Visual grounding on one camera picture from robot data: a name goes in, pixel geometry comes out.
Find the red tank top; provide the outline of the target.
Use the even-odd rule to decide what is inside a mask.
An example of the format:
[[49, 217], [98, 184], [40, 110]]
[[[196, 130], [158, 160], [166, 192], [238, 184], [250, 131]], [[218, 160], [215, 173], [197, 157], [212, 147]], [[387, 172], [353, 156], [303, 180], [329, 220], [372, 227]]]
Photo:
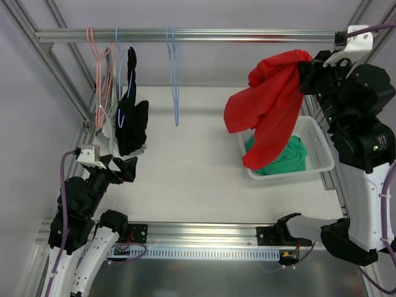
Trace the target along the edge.
[[265, 58], [249, 73], [248, 87], [229, 97], [223, 114], [227, 131], [254, 130], [254, 144], [242, 157], [246, 168], [269, 165], [286, 147], [304, 98], [298, 64], [311, 61], [301, 49]]

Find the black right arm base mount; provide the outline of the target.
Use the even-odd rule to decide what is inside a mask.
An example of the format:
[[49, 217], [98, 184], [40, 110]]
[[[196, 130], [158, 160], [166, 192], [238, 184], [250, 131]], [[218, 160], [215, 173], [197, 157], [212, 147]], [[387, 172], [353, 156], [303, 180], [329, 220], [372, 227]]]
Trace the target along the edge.
[[280, 238], [276, 232], [275, 226], [258, 226], [256, 227], [256, 238], [258, 246], [279, 246]]

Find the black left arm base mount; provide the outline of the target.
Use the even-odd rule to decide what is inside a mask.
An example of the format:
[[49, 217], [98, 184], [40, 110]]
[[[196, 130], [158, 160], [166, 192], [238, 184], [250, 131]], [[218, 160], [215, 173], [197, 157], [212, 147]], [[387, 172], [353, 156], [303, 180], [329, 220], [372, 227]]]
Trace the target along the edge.
[[147, 242], [148, 228], [147, 224], [128, 224], [126, 242], [145, 244]]

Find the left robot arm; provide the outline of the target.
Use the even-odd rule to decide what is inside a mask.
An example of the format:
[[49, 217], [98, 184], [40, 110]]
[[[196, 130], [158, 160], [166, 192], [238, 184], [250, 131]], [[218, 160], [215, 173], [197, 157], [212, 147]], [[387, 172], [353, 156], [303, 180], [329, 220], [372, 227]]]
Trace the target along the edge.
[[74, 176], [61, 180], [58, 211], [50, 225], [42, 296], [88, 296], [110, 249], [128, 237], [127, 215], [107, 210], [98, 223], [93, 215], [110, 184], [135, 180], [138, 158], [105, 155], [100, 161], [103, 167], [86, 167], [87, 179]]

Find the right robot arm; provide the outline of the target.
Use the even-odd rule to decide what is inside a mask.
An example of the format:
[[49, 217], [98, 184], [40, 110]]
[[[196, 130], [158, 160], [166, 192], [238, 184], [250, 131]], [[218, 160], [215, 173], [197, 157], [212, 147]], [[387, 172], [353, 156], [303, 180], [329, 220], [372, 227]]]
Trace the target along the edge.
[[341, 58], [327, 65], [331, 51], [300, 62], [300, 90], [313, 95], [325, 116], [347, 186], [347, 218], [323, 220], [291, 213], [275, 224], [277, 240], [320, 242], [334, 257], [367, 266], [380, 252], [393, 254], [389, 183], [394, 172], [395, 134], [378, 114], [395, 96], [387, 72]]

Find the green tank top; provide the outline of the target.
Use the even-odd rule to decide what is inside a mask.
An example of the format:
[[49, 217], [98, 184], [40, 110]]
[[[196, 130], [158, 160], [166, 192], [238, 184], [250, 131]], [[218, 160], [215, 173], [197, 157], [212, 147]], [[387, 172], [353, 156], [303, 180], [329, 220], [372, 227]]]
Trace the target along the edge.
[[256, 143], [255, 136], [244, 142], [243, 162], [257, 176], [294, 173], [306, 170], [308, 151], [300, 137], [291, 136], [280, 150], [279, 145]]

